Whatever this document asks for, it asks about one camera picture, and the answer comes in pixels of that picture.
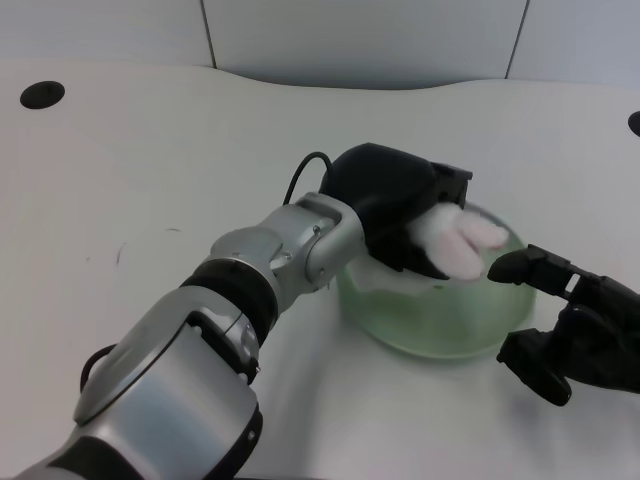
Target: green glass bowl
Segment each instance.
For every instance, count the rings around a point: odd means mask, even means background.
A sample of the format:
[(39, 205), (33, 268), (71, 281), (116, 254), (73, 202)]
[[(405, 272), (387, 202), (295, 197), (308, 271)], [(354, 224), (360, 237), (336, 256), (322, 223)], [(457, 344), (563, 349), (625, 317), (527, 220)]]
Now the green glass bowl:
[[(518, 236), (495, 216), (467, 204), (496, 225), (509, 230), (507, 245), (483, 252), (485, 265), (524, 248)], [(535, 290), (527, 285), (503, 285), (486, 277), (473, 283), (439, 282), (424, 293), (403, 295), (360, 291), (349, 269), (337, 276), (343, 314), (383, 343), (407, 353), (438, 359), (460, 359), (497, 349), (507, 333), (529, 320)]]

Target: table surface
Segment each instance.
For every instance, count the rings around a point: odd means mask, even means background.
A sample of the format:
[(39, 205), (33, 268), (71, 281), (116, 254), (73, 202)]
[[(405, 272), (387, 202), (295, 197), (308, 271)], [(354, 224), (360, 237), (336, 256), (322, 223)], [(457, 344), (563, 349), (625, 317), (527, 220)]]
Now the table surface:
[[(23, 108), (42, 80), (61, 82), (63, 100)], [(603, 86), (375, 92), (198, 67), (0, 63), (0, 475), (63, 442), (89, 355), (221, 234), (277, 207), (313, 150), (335, 158), (372, 141), (472, 170), (468, 199), (523, 239), (640, 289), (636, 110), (640, 92)], [(322, 168), (297, 191), (316, 189)], [(492, 355), (405, 356), (342, 319), (335, 290), (301, 298), (261, 351), (265, 428), (245, 473), (638, 478), (640, 397), (573, 384), (560, 409)], [(560, 307), (540, 295), (534, 325)]]

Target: wire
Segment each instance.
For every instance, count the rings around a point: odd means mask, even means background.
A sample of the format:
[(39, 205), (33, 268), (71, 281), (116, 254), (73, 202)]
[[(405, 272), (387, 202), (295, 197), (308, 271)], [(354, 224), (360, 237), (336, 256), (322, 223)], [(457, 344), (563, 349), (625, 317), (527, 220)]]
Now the wire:
[(289, 183), (289, 189), (287, 190), (287, 194), (284, 196), (284, 202), (282, 202), (283, 205), (288, 205), (289, 202), (291, 201), (291, 195), (293, 195), (293, 190), (296, 188), (296, 183), (298, 183), (298, 178), (300, 178), (300, 174), (305, 169), (307, 164), (311, 160), (313, 160), (314, 158), (321, 158), (322, 159), (322, 161), (324, 162), (325, 166), (327, 167), (327, 175), (329, 177), (331, 177), (331, 174), (333, 173), (333, 165), (331, 164), (331, 160), (329, 160), (329, 157), (327, 157), (322, 152), (310, 153), (309, 155), (304, 157), (304, 160), (302, 160), (302, 162), (300, 162), (300, 165), (298, 165), (298, 168), (296, 169), (295, 173), (293, 174), (293, 178), (291, 178), (291, 183)]
[(96, 353), (94, 353), (89, 357), (89, 360), (87, 360), (87, 363), (85, 363), (84, 367), (82, 367), (82, 373), (80, 374), (80, 393), (82, 393), (82, 390), (84, 390), (84, 386), (87, 384), (87, 381), (89, 380), (89, 374), (91, 374), (91, 369), (96, 364), (96, 362), (100, 360), (102, 357), (106, 357), (107, 355), (109, 355), (109, 353), (111, 353), (111, 350), (113, 350), (115, 347), (116, 347), (116, 344), (109, 345), (108, 347), (104, 347), (103, 349), (98, 350)]

